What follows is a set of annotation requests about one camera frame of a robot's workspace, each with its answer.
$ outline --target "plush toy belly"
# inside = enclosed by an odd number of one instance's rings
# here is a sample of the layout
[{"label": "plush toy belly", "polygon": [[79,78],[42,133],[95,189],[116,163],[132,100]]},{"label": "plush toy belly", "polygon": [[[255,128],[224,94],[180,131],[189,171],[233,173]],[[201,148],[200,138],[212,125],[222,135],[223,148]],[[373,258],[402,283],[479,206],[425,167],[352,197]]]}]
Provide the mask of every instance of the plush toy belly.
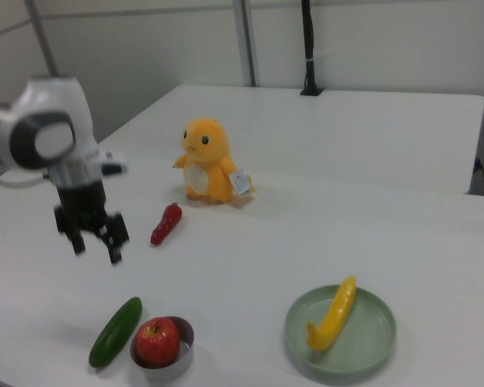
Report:
[{"label": "plush toy belly", "polygon": [[191,165],[185,168],[185,183],[198,194],[204,194],[208,189],[208,173],[201,165]]}]

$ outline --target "white table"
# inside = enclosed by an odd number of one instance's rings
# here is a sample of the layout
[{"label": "white table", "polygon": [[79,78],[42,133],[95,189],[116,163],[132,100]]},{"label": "white table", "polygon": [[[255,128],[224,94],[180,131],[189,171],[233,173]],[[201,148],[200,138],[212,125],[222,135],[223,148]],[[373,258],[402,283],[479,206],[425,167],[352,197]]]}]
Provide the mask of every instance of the white table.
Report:
[{"label": "white table", "polygon": [[463,194],[469,191],[484,110],[470,95],[183,85],[104,146],[174,159],[183,127],[217,118],[247,170]]},{"label": "white table", "polygon": [[[151,156],[148,131],[134,135],[139,119],[104,142],[131,166],[105,181],[107,209],[122,211],[131,236],[118,267],[92,235],[86,254],[73,255],[56,231],[49,184],[0,187],[1,382],[150,385],[127,348],[100,373],[87,364],[111,315],[139,296],[142,322],[178,315],[194,327],[194,362],[169,385],[317,385],[286,355],[285,315],[306,291],[354,274],[398,324],[390,361],[362,385],[484,385],[483,197],[248,168],[253,200],[189,202],[171,168],[178,141],[165,150],[164,132],[154,146],[162,157]],[[174,201],[184,218],[151,248]]]}]

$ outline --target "cucumber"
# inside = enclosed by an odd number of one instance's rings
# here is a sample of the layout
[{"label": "cucumber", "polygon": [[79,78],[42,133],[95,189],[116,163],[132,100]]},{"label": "cucumber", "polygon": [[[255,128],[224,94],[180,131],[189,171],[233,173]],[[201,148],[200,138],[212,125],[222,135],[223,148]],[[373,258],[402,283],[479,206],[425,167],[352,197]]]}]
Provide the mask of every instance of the cucumber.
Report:
[{"label": "cucumber", "polygon": [[133,297],[117,310],[98,335],[88,359],[93,368],[106,367],[129,340],[142,315],[142,301]]}]

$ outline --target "orange plush toy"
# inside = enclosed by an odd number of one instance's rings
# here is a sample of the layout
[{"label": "orange plush toy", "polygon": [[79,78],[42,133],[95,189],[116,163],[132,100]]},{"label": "orange plush toy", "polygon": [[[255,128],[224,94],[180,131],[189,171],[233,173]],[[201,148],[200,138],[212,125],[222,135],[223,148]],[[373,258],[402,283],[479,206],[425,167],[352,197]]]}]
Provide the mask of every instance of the orange plush toy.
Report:
[{"label": "orange plush toy", "polygon": [[177,158],[174,167],[183,169],[186,196],[228,202],[233,192],[229,175],[236,166],[222,125],[209,118],[190,121],[182,133],[181,146],[185,154]]}]

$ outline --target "apple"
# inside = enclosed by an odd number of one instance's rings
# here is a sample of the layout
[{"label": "apple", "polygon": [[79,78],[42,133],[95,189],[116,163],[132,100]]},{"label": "apple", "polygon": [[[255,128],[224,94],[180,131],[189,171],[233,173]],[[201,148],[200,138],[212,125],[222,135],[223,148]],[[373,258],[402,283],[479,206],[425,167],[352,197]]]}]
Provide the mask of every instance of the apple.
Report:
[{"label": "apple", "polygon": [[136,332],[138,356],[157,367],[166,367],[176,360],[179,343],[179,330],[167,317],[152,318]]}]

